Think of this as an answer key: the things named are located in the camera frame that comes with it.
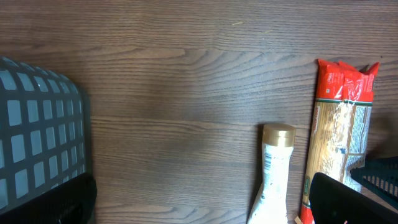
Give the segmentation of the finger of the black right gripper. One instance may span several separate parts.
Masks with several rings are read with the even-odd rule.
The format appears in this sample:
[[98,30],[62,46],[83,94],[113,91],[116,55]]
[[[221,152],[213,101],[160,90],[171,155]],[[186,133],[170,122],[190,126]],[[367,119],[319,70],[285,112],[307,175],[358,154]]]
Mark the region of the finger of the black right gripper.
[[351,177],[397,209],[397,156],[366,159],[364,167],[350,171]]

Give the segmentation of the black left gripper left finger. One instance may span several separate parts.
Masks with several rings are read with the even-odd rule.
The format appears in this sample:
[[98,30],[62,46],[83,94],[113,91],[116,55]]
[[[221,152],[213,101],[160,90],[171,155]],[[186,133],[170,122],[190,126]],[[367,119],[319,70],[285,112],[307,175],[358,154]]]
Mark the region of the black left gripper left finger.
[[1,223],[89,223],[95,209],[94,177],[83,173],[1,215]]

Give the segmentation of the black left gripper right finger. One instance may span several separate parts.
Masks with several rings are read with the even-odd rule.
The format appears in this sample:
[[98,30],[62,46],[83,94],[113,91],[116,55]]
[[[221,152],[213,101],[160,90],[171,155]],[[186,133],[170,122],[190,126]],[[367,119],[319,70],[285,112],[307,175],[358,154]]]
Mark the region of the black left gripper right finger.
[[314,175],[310,207],[315,224],[397,224],[397,213],[324,173]]

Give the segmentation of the orange pasta package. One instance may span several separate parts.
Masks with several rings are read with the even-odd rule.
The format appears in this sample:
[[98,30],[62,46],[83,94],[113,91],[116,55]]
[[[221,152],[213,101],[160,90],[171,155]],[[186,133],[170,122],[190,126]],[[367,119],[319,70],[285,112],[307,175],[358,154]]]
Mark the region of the orange pasta package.
[[303,186],[300,219],[314,222],[309,199],[313,176],[322,172],[345,186],[360,192],[350,170],[364,167],[373,86],[380,64],[376,62],[361,72],[339,62],[318,60],[318,81],[307,168]]

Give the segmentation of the white tube gold cap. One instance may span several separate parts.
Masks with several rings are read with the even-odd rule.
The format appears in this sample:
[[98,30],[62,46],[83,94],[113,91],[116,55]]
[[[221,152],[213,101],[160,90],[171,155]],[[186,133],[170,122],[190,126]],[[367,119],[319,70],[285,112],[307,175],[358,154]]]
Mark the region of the white tube gold cap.
[[262,131],[262,184],[247,224],[287,223],[289,163],[296,128],[288,124],[265,124]]

